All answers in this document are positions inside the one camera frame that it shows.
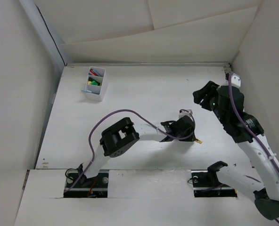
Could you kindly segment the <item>black marker green cap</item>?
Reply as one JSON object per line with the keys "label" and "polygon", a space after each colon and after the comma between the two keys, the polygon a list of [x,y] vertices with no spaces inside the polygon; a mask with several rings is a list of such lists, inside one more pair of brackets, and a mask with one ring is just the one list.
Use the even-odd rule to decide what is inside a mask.
{"label": "black marker green cap", "polygon": [[92,85],[99,86],[100,84],[98,82],[96,82],[96,81],[92,81]]}

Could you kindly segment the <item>light blue pen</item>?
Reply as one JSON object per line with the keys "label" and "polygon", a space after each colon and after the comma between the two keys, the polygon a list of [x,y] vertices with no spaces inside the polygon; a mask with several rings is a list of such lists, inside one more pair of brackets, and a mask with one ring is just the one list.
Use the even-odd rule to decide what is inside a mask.
{"label": "light blue pen", "polygon": [[81,89],[81,92],[86,93],[86,94],[94,94],[94,95],[99,95],[98,92],[93,92],[91,90],[88,89]]}

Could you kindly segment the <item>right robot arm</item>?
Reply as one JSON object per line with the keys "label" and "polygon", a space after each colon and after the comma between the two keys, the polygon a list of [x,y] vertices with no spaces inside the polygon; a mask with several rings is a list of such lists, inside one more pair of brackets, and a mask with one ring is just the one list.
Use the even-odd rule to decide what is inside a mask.
{"label": "right robot arm", "polygon": [[208,183],[228,185],[248,197],[266,219],[279,218],[279,161],[259,121],[244,111],[244,94],[237,87],[209,81],[193,92],[193,98],[194,103],[215,114],[260,177],[260,181],[256,181],[218,161],[207,168]]}

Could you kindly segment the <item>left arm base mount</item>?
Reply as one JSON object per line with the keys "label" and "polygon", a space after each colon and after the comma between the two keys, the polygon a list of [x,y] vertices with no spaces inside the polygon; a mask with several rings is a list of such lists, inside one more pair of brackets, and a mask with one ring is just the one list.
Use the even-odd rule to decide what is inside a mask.
{"label": "left arm base mount", "polygon": [[65,176],[64,198],[107,198],[109,170],[101,170],[93,178],[81,178],[69,191],[67,190],[78,178],[78,172],[70,168],[65,172]]}

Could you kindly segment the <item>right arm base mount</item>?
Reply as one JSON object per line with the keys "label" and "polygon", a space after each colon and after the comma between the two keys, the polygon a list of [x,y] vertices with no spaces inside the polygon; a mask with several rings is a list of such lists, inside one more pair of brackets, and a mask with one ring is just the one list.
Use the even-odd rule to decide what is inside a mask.
{"label": "right arm base mount", "polygon": [[237,198],[237,191],[228,185],[216,182],[207,170],[192,170],[187,181],[193,186],[195,198]]}

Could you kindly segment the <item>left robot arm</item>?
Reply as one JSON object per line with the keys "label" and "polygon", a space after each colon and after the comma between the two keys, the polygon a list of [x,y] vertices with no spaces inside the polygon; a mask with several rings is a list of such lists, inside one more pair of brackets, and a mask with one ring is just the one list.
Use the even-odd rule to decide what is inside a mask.
{"label": "left robot arm", "polygon": [[125,117],[105,129],[96,149],[93,149],[91,137],[89,144],[92,150],[91,160],[87,166],[80,165],[77,182],[90,186],[100,169],[111,159],[126,153],[138,141],[172,142],[173,140],[194,142],[196,122],[192,115],[183,114],[177,121],[165,121],[158,125],[135,124]]}

